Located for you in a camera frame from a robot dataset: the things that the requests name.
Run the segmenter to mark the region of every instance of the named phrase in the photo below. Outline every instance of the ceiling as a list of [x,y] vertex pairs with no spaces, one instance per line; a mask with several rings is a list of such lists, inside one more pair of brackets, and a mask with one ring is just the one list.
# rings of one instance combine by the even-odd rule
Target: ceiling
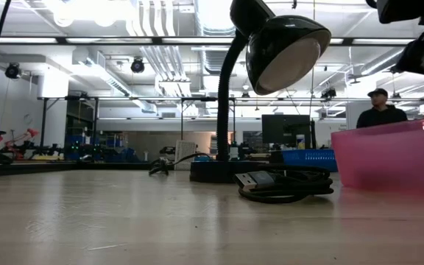
[[[54,22],[53,9],[47,9],[47,1],[59,0],[14,0],[4,25],[4,35],[6,36],[128,36],[125,19],[130,19],[127,8],[130,5],[128,0],[103,0],[105,7],[94,8],[101,0],[90,1],[91,10],[79,10],[77,19],[67,27],[61,27]],[[150,3],[151,17],[150,24],[153,28],[155,20],[154,2],[139,0],[141,10],[145,4]],[[194,4],[198,1],[210,0],[179,0],[173,1],[173,27],[179,36],[198,36],[197,17],[194,13]],[[162,10],[165,9],[165,1],[160,1]],[[334,38],[416,38],[424,31],[423,26],[418,26],[417,21],[404,21],[388,25],[378,23],[378,15],[375,10],[371,10],[365,0],[299,0],[297,8],[292,9],[292,1],[265,0],[276,15],[302,15],[314,18],[317,22],[329,28]],[[213,20],[220,24],[230,23],[228,17],[228,6],[231,0],[215,0],[209,8]],[[109,17],[115,20],[111,26],[98,26],[94,17]],[[165,29],[165,12],[162,13],[163,29]],[[83,67],[73,64],[72,54],[74,46],[0,46],[0,54],[39,54],[48,57],[57,64],[66,68],[71,76],[77,81],[71,82],[70,89],[84,90],[93,96],[111,96],[116,92],[98,76],[87,74]],[[106,57],[106,68],[120,81],[128,85],[129,89],[135,91],[139,96],[159,96],[155,90],[155,77],[157,74],[151,65],[144,60],[145,71],[141,74],[134,74],[130,70],[130,65],[134,57],[143,57],[139,46],[89,46],[90,54],[101,52]],[[190,90],[192,93],[214,93],[218,85],[218,76],[210,75],[204,68],[202,62],[202,52],[198,52],[200,46],[179,46],[179,53],[184,65],[185,74],[190,79]],[[330,47],[319,59],[314,71],[308,73],[299,82],[288,88],[294,97],[310,97],[312,88],[319,97],[319,93],[326,87],[334,87],[338,96],[349,96],[348,91],[354,91],[352,84],[341,74],[342,78],[334,78],[331,83],[319,86],[321,82],[328,80],[338,70],[345,66],[354,66],[348,72],[354,71],[381,55],[391,50],[391,47]],[[244,92],[243,86],[250,85],[244,67],[245,52],[242,52],[235,65],[233,76],[230,80],[231,93],[241,96]],[[424,84],[424,76],[417,74],[401,74],[393,77],[391,74],[381,71],[371,77],[361,79],[367,82],[371,89],[374,85],[385,88],[388,91],[402,91],[405,97],[422,97],[424,88],[410,90],[413,85]],[[351,93],[352,97],[363,97],[365,91],[361,93]],[[287,96],[286,90],[275,93],[271,96]]]

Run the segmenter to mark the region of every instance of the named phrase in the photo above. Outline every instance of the blue bin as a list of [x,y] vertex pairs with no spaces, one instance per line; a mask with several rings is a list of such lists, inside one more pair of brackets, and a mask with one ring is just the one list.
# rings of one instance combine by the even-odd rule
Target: blue bin
[[318,166],[338,172],[335,152],[332,149],[307,149],[282,151],[284,163],[289,166]]

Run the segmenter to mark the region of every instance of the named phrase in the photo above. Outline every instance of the black desk lamp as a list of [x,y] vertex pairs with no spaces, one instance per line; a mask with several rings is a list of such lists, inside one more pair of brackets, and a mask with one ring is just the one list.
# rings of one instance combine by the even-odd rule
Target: black desk lamp
[[327,49],[331,33],[311,19],[276,16],[262,0],[233,0],[230,17],[236,26],[220,72],[217,114],[218,155],[213,162],[193,162],[191,180],[232,183],[233,175],[255,171],[259,163],[228,161],[230,75],[240,52],[247,47],[247,71],[253,90],[267,95],[304,77]]

